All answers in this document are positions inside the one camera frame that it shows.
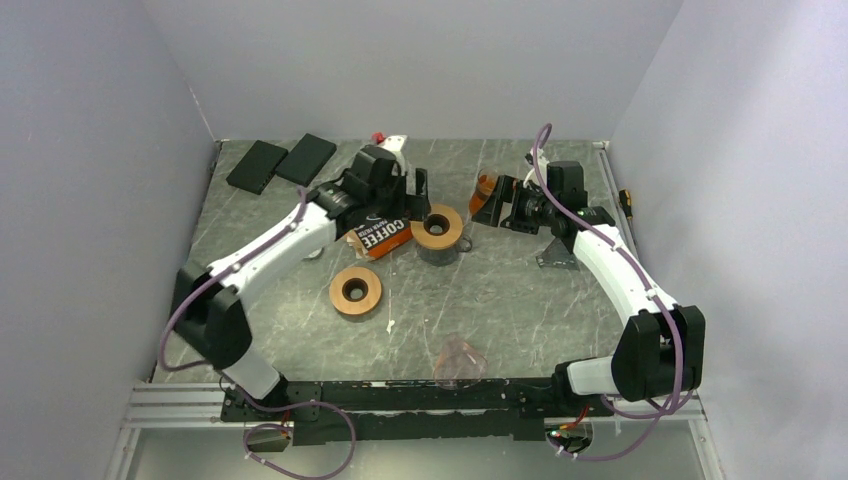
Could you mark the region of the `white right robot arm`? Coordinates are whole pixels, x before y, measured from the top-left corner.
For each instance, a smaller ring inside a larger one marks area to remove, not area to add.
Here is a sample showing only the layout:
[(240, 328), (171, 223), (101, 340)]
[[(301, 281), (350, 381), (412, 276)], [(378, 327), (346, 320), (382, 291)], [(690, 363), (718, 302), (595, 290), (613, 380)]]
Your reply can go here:
[(558, 161), (542, 170), (546, 185), (481, 172), (469, 202), (476, 223), (535, 235), (548, 228), (585, 266), (611, 300), (623, 326), (614, 352), (565, 362), (552, 376), (551, 401), (574, 415), (590, 396), (641, 401), (700, 386), (706, 321), (696, 306), (683, 306), (645, 273), (626, 247), (610, 213), (590, 206), (582, 166)]

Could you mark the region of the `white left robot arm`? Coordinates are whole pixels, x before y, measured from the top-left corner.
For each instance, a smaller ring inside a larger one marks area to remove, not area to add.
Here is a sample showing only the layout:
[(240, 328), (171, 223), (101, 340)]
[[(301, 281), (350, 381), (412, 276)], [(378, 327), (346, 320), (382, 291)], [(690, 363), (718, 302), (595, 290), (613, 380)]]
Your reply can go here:
[[(407, 190), (407, 176), (414, 190)], [(264, 420), (289, 405), (288, 381), (254, 346), (249, 306), (309, 254), (368, 218), (422, 221), (431, 212), (428, 173), (411, 170), (401, 153), (366, 145), (334, 180), (299, 188), (296, 207), (234, 253), (207, 265), (189, 260), (178, 271), (172, 312), (161, 337), (177, 334), (200, 358), (240, 387)]]

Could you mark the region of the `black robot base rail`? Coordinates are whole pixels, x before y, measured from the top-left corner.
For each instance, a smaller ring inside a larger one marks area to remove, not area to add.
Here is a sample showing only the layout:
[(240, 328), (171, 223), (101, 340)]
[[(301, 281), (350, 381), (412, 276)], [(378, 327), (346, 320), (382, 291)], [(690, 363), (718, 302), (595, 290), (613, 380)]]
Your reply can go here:
[(292, 381), (292, 413), (251, 406), (229, 387), (225, 423), (279, 423), (297, 446), (328, 442), (508, 437), (541, 441), (562, 423), (610, 416), (598, 396), (573, 396), (549, 377), (484, 378), (447, 387), (435, 380)]

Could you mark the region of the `clear pink glass dripper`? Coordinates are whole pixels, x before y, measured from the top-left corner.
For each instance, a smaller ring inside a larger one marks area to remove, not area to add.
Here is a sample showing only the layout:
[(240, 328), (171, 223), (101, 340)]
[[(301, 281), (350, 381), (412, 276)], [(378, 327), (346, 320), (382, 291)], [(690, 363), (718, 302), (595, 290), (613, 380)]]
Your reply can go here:
[(487, 369), (487, 359), (463, 337), (452, 333), (445, 338), (433, 369), (433, 380), (445, 390), (464, 390), (479, 383)]

